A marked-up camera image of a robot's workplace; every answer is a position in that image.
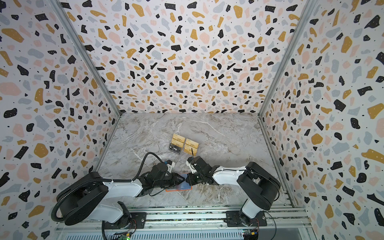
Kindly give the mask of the orange card holder wallet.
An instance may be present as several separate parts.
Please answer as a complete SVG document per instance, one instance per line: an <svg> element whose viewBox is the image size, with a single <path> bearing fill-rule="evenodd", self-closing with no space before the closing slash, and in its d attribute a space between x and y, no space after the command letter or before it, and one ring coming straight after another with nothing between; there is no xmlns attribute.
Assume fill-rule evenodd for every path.
<svg viewBox="0 0 384 240"><path fill-rule="evenodd" d="M166 189L166 192L189 191L192 189L192 186L189 183L187 183L188 174L181 174L181 176L185 178L185 180L177 186Z"/></svg>

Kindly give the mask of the clear acrylic card stand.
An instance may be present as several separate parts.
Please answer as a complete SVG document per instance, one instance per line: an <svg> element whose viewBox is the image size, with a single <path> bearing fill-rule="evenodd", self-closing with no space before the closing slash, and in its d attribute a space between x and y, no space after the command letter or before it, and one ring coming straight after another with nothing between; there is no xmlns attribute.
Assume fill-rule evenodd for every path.
<svg viewBox="0 0 384 240"><path fill-rule="evenodd" d="M185 138L178 134L173 134L171 142L168 149L180 155L182 152L191 155L192 157L197 157L199 143L191 139Z"/></svg>

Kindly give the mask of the circuit board right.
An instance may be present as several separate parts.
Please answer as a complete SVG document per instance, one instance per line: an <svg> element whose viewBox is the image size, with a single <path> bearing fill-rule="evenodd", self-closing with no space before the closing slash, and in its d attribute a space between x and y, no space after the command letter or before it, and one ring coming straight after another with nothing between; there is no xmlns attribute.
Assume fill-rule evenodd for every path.
<svg viewBox="0 0 384 240"><path fill-rule="evenodd" d="M243 230L244 240L258 240L259 232L258 230Z"/></svg>

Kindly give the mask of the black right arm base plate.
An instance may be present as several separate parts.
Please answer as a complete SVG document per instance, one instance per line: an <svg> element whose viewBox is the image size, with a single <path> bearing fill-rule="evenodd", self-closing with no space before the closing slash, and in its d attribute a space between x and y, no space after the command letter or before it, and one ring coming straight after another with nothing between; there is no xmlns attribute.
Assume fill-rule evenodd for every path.
<svg viewBox="0 0 384 240"><path fill-rule="evenodd" d="M254 218L247 217L242 211L227 211L224 222L228 227L265 227L267 220L263 211Z"/></svg>

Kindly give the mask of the aluminium corner post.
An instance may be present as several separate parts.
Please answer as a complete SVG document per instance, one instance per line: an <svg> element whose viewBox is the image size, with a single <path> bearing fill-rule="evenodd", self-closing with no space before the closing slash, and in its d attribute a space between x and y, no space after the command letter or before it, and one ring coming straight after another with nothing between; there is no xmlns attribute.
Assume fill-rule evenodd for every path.
<svg viewBox="0 0 384 240"><path fill-rule="evenodd" d="M318 2L319 1L316 1L316 0L310 0L310 1L307 1L307 3L305 4L304 10L302 12L302 15L301 15L299 21L298 21L297 27L296 27L293 35L292 35L292 39L287 46L287 49L284 53L284 56L283 56L281 63L278 67L278 70L277 70L277 72L273 78L273 81L269 87L269 90L266 94L266 97L265 97L265 100L262 104L262 107L258 113L259 118L262 118L263 114L267 111L267 107L269 105L269 102L274 95L274 91L275 91L274 89L277 87L278 82L279 82L280 78L282 77L288 62L291 59L291 56L295 50L295 47L296 47L297 43L299 42L301 35L303 34L303 31L305 29L307 21L310 19L311 14L314 11L314 8Z"/></svg>
<svg viewBox="0 0 384 240"><path fill-rule="evenodd" d="M89 54L87 53L83 43L81 42L81 40L80 40L80 38L79 38L75 28L71 24L70 19L68 18L66 12L64 11L64 9L63 9L63 7L61 5L61 1L48 1L48 3L50 4L50 6L53 9L54 13L57 15L60 23L62 24L63 28L66 30L68 36L72 40L72 42L73 42L74 46L76 47L78 53L80 54L80 56L84 60L85 65L87 66L87 68L89 69L91 74L93 75L96 83L101 88L101 92L106 97L110 108L112 109L112 111L115 114L117 114L118 118L120 118L122 113L118 109L118 107L117 107L117 105L116 105L112 95L110 94L107 86L103 82L103 80L102 80L98 70L96 69L94 63L92 62L92 60L91 60Z"/></svg>

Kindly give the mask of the green circuit board left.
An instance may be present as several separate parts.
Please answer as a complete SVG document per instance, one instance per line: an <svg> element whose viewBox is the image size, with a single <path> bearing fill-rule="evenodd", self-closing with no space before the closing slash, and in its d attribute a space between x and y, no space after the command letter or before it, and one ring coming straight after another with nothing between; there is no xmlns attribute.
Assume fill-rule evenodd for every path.
<svg viewBox="0 0 384 240"><path fill-rule="evenodd" d="M131 240L131 237L132 237L132 233L128 232L128 233L124 233L124 234L121 234L118 238L118 240Z"/></svg>

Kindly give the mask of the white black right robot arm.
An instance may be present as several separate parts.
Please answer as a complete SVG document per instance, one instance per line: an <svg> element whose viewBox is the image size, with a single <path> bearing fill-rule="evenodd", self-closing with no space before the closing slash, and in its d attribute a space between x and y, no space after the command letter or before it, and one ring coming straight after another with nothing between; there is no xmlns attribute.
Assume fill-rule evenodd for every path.
<svg viewBox="0 0 384 240"><path fill-rule="evenodd" d="M245 221L255 219L261 211L268 211L280 196L280 182L255 162L244 167L225 168L210 166L201 157L190 157L186 161L191 172L186 182L197 184L239 186L248 196L240 210Z"/></svg>

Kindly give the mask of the black card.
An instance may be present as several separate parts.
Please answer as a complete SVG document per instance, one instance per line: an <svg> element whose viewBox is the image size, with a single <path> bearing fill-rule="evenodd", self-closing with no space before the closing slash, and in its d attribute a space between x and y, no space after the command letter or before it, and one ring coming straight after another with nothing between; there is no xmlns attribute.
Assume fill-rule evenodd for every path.
<svg viewBox="0 0 384 240"><path fill-rule="evenodd" d="M169 144L169 150L173 153L180 154L183 147L179 147L177 145L174 145L172 143Z"/></svg>

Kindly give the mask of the aluminium corner post left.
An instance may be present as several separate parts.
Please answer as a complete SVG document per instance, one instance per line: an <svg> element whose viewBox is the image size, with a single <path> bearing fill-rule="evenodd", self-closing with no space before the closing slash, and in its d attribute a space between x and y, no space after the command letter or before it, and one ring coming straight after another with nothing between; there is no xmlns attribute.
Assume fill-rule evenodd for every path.
<svg viewBox="0 0 384 240"><path fill-rule="evenodd" d="M92 60L91 60L89 54L87 53L83 43L81 42L81 40L80 40L80 38L79 38L75 28L71 24L70 19L68 18L66 12L64 11L64 9L63 9L63 7L61 5L61 1L48 1L48 3L50 4L50 6L53 9L54 13L57 15L60 23L62 24L63 28L66 30L68 36L72 40L72 42L73 42L74 46L76 47L78 53L80 54L80 56L84 60L85 65L87 66L87 68L89 69L91 74L93 75L96 83L101 88L101 92L106 97L110 108L112 109L112 111L115 114L117 114L118 118L120 118L122 113L118 109L118 107L117 107L117 105L116 105L112 95L110 94L107 86L103 82L103 80L102 80L98 70L96 69L94 63L92 62Z"/></svg>

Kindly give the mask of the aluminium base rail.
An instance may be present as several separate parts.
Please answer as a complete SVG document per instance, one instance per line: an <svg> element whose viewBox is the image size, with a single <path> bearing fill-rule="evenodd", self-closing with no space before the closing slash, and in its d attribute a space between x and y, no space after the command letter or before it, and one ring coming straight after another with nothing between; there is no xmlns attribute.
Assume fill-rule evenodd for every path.
<svg viewBox="0 0 384 240"><path fill-rule="evenodd" d="M104 230L97 221L77 225L59 224L55 240L118 240L132 233L131 240L243 240L243 230L258 230L259 240L315 240L310 220L303 208L275 205L264 212L265 227L228 227L227 211L239 211L239 206L131 209L131 213L146 212L143 229L133 231Z"/></svg>

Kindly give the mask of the aluminium corner post right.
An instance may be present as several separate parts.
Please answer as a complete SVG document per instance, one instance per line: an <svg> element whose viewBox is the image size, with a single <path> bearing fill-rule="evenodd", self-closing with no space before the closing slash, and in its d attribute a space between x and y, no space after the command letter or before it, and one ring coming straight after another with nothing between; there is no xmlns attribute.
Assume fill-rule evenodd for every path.
<svg viewBox="0 0 384 240"><path fill-rule="evenodd" d="M305 4L304 10L302 12L302 15L301 15L299 21L298 21L297 27L296 27L293 35L292 35L292 39L287 46L287 49L284 53L284 56L283 56L281 63L278 67L278 70L277 70L277 72L273 78L273 81L269 87L269 90L266 94L266 97L265 97L265 100L262 104L262 107L258 113L259 118L262 118L263 114L267 111L267 107L269 105L269 102L274 95L274 91L275 91L274 89L277 87L278 82L279 82L280 78L282 77L288 62L291 59L291 56L295 50L295 47L296 47L297 43L299 42L301 35L303 34L303 31L305 29L307 21L310 19L311 14L314 11L314 8L318 2L319 1L316 1L316 0L310 0L310 1L307 1L307 3Z"/></svg>

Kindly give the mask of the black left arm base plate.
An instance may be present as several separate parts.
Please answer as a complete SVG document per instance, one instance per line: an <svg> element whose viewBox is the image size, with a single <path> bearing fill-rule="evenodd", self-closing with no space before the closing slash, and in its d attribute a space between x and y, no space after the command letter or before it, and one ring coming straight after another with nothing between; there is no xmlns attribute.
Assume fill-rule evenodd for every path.
<svg viewBox="0 0 384 240"><path fill-rule="evenodd" d="M146 223L146 212L130 213L130 216L123 214L123 216L115 223L104 222L102 226L104 230L122 230L133 231L143 229Z"/></svg>

